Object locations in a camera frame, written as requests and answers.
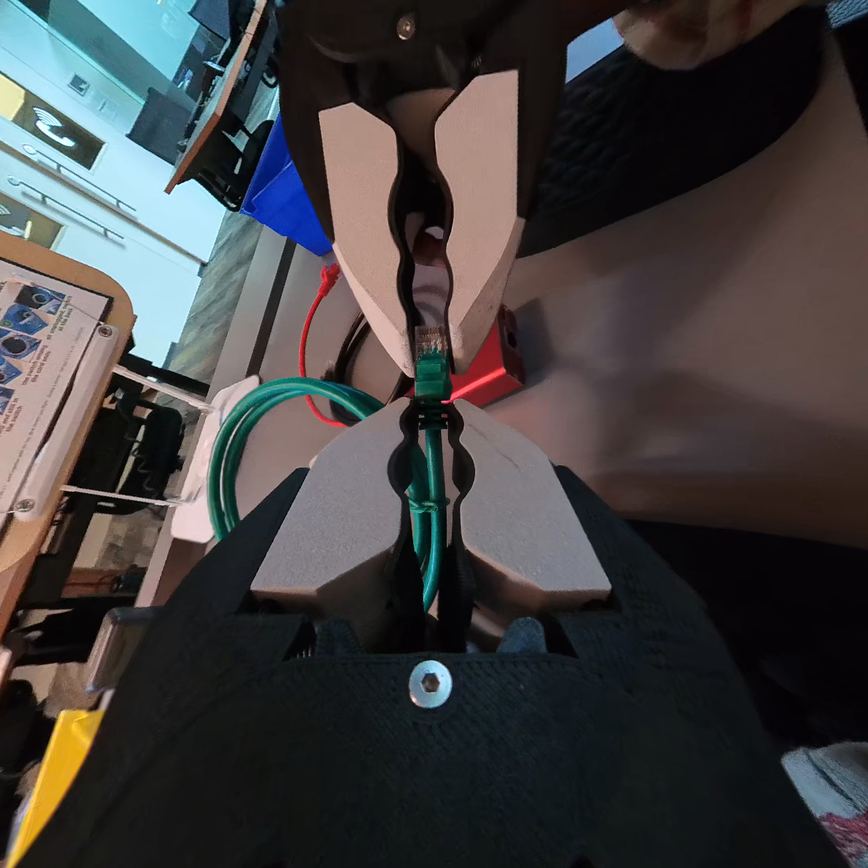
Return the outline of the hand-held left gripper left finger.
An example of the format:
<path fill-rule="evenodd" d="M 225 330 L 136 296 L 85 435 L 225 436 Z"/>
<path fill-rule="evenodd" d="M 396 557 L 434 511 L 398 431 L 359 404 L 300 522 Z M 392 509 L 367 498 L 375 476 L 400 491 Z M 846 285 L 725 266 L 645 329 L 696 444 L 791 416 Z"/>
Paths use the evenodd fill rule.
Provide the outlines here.
<path fill-rule="evenodd" d="M 350 623 L 365 650 L 419 650 L 422 577 L 406 490 L 416 443 L 408 398 L 314 459 L 251 585 L 260 600 Z"/>

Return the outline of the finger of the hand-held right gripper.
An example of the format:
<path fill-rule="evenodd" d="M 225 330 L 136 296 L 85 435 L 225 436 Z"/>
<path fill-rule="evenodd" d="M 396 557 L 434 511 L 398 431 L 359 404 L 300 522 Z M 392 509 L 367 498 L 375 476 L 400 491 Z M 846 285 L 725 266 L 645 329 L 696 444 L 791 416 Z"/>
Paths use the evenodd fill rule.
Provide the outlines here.
<path fill-rule="evenodd" d="M 410 376 L 412 328 L 400 286 L 406 239 L 395 205 L 409 128 L 396 114 L 373 114 L 357 103 L 320 109 L 318 121 L 333 251 L 385 352 Z"/>
<path fill-rule="evenodd" d="M 524 231 L 518 215 L 517 70 L 474 78 L 442 110 L 436 158 L 450 195 L 447 310 L 454 369 L 468 371 L 494 324 Z"/>

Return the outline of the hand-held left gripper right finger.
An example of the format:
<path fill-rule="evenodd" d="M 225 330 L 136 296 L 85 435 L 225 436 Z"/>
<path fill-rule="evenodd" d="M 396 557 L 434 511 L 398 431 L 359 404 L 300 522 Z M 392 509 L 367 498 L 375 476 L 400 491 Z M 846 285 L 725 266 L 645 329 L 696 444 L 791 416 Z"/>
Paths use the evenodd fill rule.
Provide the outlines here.
<path fill-rule="evenodd" d="M 503 635 L 518 619 L 607 602 L 611 581 L 542 449 L 464 399 L 446 418 L 458 498 L 443 575 L 444 650 L 464 650 L 475 609 L 491 635 Z"/>

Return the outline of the blue plastic bin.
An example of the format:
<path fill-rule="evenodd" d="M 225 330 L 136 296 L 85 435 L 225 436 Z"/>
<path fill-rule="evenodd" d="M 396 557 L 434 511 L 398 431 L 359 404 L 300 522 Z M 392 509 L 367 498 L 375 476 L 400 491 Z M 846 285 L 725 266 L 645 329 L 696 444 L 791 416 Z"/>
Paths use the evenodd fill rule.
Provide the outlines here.
<path fill-rule="evenodd" d="M 280 114 L 256 163 L 241 213 L 314 255 L 331 253 L 332 243 L 288 150 Z"/>

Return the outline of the red ethernet splitter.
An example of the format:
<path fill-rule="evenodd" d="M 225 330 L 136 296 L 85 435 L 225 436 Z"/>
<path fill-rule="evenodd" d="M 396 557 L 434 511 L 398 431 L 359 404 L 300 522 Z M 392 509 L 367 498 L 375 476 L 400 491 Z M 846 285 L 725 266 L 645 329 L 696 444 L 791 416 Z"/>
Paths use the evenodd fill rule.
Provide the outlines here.
<path fill-rule="evenodd" d="M 500 306 L 491 331 L 465 374 L 451 378 L 449 402 L 483 408 L 525 386 L 525 365 L 515 313 Z"/>

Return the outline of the yellow plastic bin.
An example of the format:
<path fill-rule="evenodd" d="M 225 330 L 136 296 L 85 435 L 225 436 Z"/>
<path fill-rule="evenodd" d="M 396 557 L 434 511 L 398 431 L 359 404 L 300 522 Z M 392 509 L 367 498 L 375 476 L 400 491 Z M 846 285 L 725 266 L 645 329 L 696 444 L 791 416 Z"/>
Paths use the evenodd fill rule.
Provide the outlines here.
<path fill-rule="evenodd" d="M 103 710 L 63 710 L 39 764 L 36 783 L 16 812 L 3 866 L 16 866 L 70 789 L 87 757 Z"/>

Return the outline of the person's right forearm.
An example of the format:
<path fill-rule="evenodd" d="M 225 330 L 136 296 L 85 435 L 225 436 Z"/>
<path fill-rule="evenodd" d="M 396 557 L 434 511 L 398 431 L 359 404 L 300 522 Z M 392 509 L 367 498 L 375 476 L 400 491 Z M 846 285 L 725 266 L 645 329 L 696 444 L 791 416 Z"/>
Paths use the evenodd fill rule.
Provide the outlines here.
<path fill-rule="evenodd" d="M 813 1 L 643 1 L 613 17 L 624 46 L 664 71 L 688 71 L 761 35 Z"/>

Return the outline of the grey desk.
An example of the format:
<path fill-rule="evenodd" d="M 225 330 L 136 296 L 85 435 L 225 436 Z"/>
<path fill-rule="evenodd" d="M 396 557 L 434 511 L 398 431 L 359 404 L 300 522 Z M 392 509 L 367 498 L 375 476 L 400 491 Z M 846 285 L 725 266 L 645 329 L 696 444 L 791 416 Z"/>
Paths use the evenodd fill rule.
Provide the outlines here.
<path fill-rule="evenodd" d="M 626 517 L 866 548 L 866 132 L 823 47 L 758 156 L 512 268 L 491 413 Z"/>

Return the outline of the black wrist rest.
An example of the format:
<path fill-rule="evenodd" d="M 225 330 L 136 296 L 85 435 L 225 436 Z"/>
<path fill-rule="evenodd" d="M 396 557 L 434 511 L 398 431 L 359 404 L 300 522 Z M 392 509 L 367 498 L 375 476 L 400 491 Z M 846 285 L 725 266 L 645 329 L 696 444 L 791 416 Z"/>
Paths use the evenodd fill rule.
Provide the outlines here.
<path fill-rule="evenodd" d="M 819 87 L 826 12 L 807 6 L 689 71 L 626 48 L 565 84 L 518 258 L 700 188 L 747 163 Z"/>

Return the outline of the wooden office table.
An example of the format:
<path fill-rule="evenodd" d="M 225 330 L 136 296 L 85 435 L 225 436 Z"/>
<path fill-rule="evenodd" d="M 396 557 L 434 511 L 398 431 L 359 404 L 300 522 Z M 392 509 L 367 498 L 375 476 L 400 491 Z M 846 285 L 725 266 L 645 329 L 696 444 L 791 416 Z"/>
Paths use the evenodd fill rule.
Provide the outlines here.
<path fill-rule="evenodd" d="M 221 54 L 179 143 L 179 156 L 165 193 L 195 180 L 225 208 L 241 207 L 251 172 L 243 169 L 244 147 L 255 136 L 245 121 L 274 51 L 277 23 L 272 2 L 253 2 L 240 37 Z"/>

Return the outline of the black office chair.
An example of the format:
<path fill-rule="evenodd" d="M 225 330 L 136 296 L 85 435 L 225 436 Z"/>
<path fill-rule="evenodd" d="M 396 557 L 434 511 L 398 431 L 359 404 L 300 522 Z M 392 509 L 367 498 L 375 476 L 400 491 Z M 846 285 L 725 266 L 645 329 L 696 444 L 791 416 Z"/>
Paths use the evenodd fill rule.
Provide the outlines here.
<path fill-rule="evenodd" d="M 168 484 L 182 464 L 184 419 L 143 392 L 132 381 L 112 383 L 71 473 L 73 497 L 93 498 L 97 512 L 129 515 L 167 504 Z"/>

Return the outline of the dark grey power adapter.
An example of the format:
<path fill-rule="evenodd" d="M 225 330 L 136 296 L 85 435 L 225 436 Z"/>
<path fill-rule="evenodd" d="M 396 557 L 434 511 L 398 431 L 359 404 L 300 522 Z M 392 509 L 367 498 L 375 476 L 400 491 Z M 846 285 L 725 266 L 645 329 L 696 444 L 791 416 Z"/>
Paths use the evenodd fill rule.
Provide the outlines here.
<path fill-rule="evenodd" d="M 85 666 L 86 693 L 116 689 L 161 606 L 118 607 L 103 617 Z"/>

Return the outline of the person's beige sweater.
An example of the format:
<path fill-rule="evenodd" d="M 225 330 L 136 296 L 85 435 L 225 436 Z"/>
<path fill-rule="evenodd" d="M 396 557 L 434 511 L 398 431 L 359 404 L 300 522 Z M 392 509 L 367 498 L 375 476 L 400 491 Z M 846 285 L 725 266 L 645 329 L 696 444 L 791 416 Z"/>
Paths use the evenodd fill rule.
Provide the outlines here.
<path fill-rule="evenodd" d="M 867 743 L 793 750 L 781 763 L 844 859 L 867 865 Z"/>

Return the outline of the instruction board with wooden frame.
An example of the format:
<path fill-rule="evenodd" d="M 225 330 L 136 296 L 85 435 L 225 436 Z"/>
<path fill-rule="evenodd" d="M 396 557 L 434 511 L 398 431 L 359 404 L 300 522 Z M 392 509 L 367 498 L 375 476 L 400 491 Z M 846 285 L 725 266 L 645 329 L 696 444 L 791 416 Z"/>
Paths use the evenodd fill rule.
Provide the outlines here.
<path fill-rule="evenodd" d="M 136 321 L 91 266 L 2 234 L 1 603 L 6 629 Z"/>

